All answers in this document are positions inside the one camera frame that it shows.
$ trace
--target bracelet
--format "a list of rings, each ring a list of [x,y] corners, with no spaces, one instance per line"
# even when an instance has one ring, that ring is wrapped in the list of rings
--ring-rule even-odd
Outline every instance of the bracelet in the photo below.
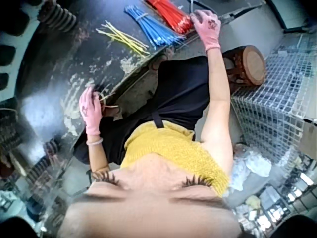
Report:
[[[99,144],[101,144],[102,142],[104,141],[104,139],[103,138],[101,138],[99,141],[96,141],[96,142],[86,142],[86,144],[88,145],[88,146],[90,146],[90,145],[99,145]]]

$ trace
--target woman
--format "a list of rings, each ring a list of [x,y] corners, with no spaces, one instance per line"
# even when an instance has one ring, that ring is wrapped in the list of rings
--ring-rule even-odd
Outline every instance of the woman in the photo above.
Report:
[[[88,88],[80,98],[96,182],[68,209],[60,237],[219,238],[241,233],[221,200],[232,167],[221,23],[210,11],[198,10],[191,18],[207,58],[163,62],[155,95],[136,113],[118,121],[102,119],[97,93]],[[201,141],[194,142],[195,124],[208,103]],[[86,148],[76,149],[83,162]],[[121,168],[110,173],[108,162]]]

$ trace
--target eyelash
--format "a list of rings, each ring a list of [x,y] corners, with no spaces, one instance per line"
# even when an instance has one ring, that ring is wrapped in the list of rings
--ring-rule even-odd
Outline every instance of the eyelash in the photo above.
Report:
[[[115,186],[119,186],[119,180],[115,179],[114,174],[111,173],[112,176],[110,176],[110,173],[108,171],[106,172],[94,172],[92,176],[95,178],[96,182],[107,182],[111,183]]]
[[[211,184],[212,184],[211,180],[207,180],[207,178],[202,176],[198,176],[198,178],[196,179],[194,175],[192,179],[189,179],[186,177],[186,181],[183,182],[183,187],[191,187],[191,186],[197,186],[197,185],[211,187]]]
[[[110,176],[110,173],[108,171],[106,172],[94,172],[92,176],[95,178],[96,182],[107,182],[111,183],[115,186],[119,186],[119,180],[115,179],[114,174],[111,173],[112,176]],[[207,178],[198,176],[196,179],[195,175],[192,179],[189,179],[186,177],[186,181],[183,182],[182,187],[191,187],[191,186],[206,186],[211,187],[212,181],[207,181]]]

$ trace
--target apron strap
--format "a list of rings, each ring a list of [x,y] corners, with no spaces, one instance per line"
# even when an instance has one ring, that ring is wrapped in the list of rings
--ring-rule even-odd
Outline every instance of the apron strap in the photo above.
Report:
[[[164,128],[162,118],[159,116],[159,113],[157,111],[152,112],[152,118],[157,129]]]

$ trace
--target pink glove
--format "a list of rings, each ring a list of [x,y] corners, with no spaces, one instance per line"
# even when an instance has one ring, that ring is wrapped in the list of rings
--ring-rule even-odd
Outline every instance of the pink glove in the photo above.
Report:
[[[99,135],[99,123],[102,117],[101,106],[98,93],[92,91],[92,87],[86,88],[80,96],[79,108],[86,123],[86,134]]]
[[[195,14],[192,13],[190,16],[200,39],[205,45],[206,51],[212,48],[220,48],[219,32],[221,22],[218,20],[217,15],[208,10],[196,10],[195,13],[202,18],[201,23]]]

